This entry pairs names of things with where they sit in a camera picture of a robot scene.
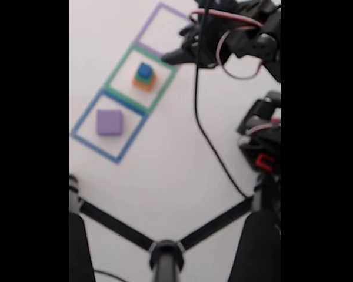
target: black cable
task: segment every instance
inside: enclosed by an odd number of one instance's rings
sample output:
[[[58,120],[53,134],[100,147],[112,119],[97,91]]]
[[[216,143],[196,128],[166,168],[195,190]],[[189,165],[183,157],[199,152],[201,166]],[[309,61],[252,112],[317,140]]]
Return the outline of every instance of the black cable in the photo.
[[[204,132],[200,121],[199,121],[199,117],[198,117],[198,81],[199,81],[199,56],[200,56],[200,50],[201,50],[201,45],[202,45],[202,34],[203,34],[203,30],[204,30],[204,26],[205,23],[207,21],[207,15],[208,15],[208,10],[209,7],[211,6],[213,0],[207,0],[206,5],[205,5],[205,13],[202,16],[201,19],[201,24],[200,24],[200,31],[199,31],[199,37],[198,37],[198,46],[197,46],[197,51],[196,51],[196,73],[195,73],[195,118],[196,118],[196,123],[198,124],[198,127],[201,131],[201,133],[203,134],[203,136],[205,137],[205,140],[207,140],[208,144],[210,145],[212,151],[215,153],[219,163],[221,164],[222,168],[224,169],[225,173],[227,174],[227,176],[229,177],[231,183],[234,185],[234,187],[237,189],[237,191],[244,196],[246,199],[248,198],[248,196],[246,196],[242,190],[238,187],[238,185],[234,182],[234,179],[231,177],[229,171],[227,170],[227,168],[225,167],[223,161],[221,160],[219,154],[217,153],[216,149],[214,148],[213,144],[211,143],[211,141],[209,140],[207,134]]]
[[[105,271],[102,271],[102,270],[97,270],[97,269],[95,269],[94,272],[95,272],[95,273],[99,273],[99,274],[106,275],[106,276],[111,277],[111,278],[114,278],[114,279],[117,279],[117,280],[120,281],[120,282],[127,282],[127,281],[125,281],[124,279],[122,279],[122,278],[120,278],[120,277],[118,277],[118,276],[116,276],[116,275],[113,275],[113,274],[111,274],[111,273],[108,273],[108,272],[105,272]]]

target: blue cube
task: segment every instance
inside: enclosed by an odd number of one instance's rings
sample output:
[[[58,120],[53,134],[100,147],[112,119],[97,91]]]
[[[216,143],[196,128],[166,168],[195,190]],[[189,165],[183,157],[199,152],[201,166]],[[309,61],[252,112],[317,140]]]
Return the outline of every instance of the blue cube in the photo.
[[[141,63],[140,67],[138,68],[137,74],[142,78],[142,79],[150,79],[153,74],[152,67],[145,64]]]

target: cube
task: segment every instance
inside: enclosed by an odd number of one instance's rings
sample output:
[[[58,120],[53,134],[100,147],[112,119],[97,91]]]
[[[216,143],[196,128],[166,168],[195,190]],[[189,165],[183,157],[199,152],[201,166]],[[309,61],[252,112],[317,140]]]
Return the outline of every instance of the cube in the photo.
[[[151,91],[156,81],[156,75],[151,66],[141,63],[135,77],[132,79],[132,84],[144,91]]]
[[[123,116],[120,110],[98,110],[96,132],[99,135],[120,135],[123,129]]]
[[[153,69],[151,66],[141,63],[139,69],[137,70],[137,75],[142,79],[150,79],[153,74]]]

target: green square outline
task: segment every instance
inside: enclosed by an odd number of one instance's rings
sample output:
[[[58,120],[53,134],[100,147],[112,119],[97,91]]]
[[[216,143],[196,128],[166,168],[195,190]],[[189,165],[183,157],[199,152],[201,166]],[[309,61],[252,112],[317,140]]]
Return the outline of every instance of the green square outline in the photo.
[[[131,54],[131,52],[133,51],[137,51],[147,57],[149,57],[150,59],[152,59],[153,61],[159,63],[160,65],[168,68],[171,70],[171,73],[169,75],[169,77],[167,78],[167,80],[165,81],[165,83],[162,85],[161,89],[159,90],[159,92],[156,94],[155,99],[153,100],[153,103],[150,105],[150,107],[146,107],[142,104],[140,104],[139,102],[133,100],[132,98],[128,97],[126,94],[121,93],[120,91],[112,88],[110,86],[110,82],[114,79],[115,75],[117,75],[117,73],[119,72],[119,70],[122,68],[123,64],[125,63],[125,61],[128,59],[129,54]],[[104,84],[104,89],[110,93],[113,96],[116,96],[119,99],[124,100],[125,102],[131,104],[133,107],[137,108],[138,110],[150,114],[154,108],[156,107],[156,105],[158,104],[159,100],[162,98],[163,94],[165,93],[166,89],[169,87],[170,83],[172,82],[172,80],[174,79],[175,75],[178,72],[177,67],[175,66],[171,66],[167,63],[164,63],[163,61],[161,61],[161,58],[159,58],[158,56],[142,49],[140,46],[136,45],[135,43],[131,44],[131,46],[127,49],[127,51],[125,52],[124,56],[121,58],[121,60],[119,61],[119,64],[117,64],[116,68],[113,70],[113,72],[110,74],[109,78],[106,80],[105,84]]]

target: purple cube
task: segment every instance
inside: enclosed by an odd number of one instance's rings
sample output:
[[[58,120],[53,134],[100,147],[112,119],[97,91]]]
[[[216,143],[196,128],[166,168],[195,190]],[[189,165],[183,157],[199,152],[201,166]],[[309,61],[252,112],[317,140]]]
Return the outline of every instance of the purple cube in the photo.
[[[120,110],[99,110],[96,115],[96,132],[99,135],[120,135],[123,115]]]

